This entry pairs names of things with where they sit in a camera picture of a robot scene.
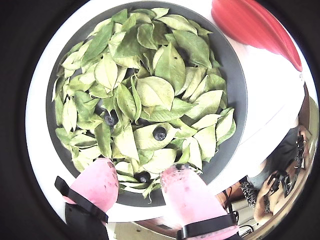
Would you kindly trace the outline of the pink covered gripper finger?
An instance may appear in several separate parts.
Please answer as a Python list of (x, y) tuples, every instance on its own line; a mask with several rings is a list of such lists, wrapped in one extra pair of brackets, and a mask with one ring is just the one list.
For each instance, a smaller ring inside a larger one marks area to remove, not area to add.
[(71, 186), (60, 176), (55, 188), (65, 200), (65, 221), (79, 240), (107, 240), (107, 211), (118, 199), (119, 181), (113, 161), (97, 158)]
[(160, 174), (169, 213), (181, 226), (177, 240), (241, 240), (236, 216), (227, 213), (201, 177), (186, 165)]

